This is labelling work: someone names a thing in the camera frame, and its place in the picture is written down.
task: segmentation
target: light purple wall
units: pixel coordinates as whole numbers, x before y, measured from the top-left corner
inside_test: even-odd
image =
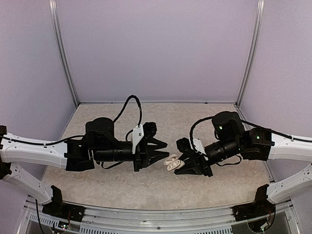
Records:
[[[0,124],[23,137],[58,139],[74,111],[47,0],[0,0]],[[44,167],[25,168],[41,177]],[[0,181],[0,233],[11,234],[26,194]]]
[[[266,1],[253,70],[241,109],[247,119],[312,137],[312,1]],[[270,162],[276,180],[308,164]],[[312,230],[312,191],[292,197],[304,234]]]
[[[257,0],[62,0],[58,14],[82,102],[235,102]]]

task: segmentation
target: small white object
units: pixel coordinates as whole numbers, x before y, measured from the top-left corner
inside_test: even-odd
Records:
[[[171,172],[175,169],[183,167],[185,165],[185,162],[179,160],[178,155],[172,154],[164,161],[164,165],[167,165],[167,171]]]
[[[137,145],[140,143],[143,137],[144,137],[143,125],[142,124],[137,125],[132,131],[132,138],[131,138],[133,154],[136,153]]]
[[[261,229],[261,230],[264,230],[267,226],[268,226],[268,222],[266,222],[265,224],[263,224],[263,225],[260,227],[260,229]]]

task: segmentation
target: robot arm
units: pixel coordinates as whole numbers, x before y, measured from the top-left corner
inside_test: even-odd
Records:
[[[184,166],[176,169],[175,174],[213,176],[211,165],[237,154],[248,160],[293,159],[309,162],[304,170],[295,175],[258,188],[253,203],[235,206],[237,221],[266,215],[268,211],[273,213],[276,203],[312,186],[312,138],[289,136],[257,125],[245,131],[236,112],[221,112],[197,123],[208,119],[212,119],[215,136],[219,141],[204,147],[203,152],[200,150],[201,142],[192,139],[191,130],[190,139],[183,138],[176,142],[177,148],[183,153],[179,160],[184,162]]]
[[[119,141],[114,137],[113,121],[102,117],[86,123],[82,139],[52,142],[15,136],[0,126],[0,179],[35,198],[43,205],[43,213],[65,219],[70,214],[71,220],[81,222],[84,207],[64,203],[60,189],[42,183],[19,162],[80,172],[94,169],[94,160],[97,164],[132,161],[134,171],[139,171],[169,155],[158,151],[167,144],[154,138],[156,132],[156,124],[148,122],[133,129],[132,142]]]

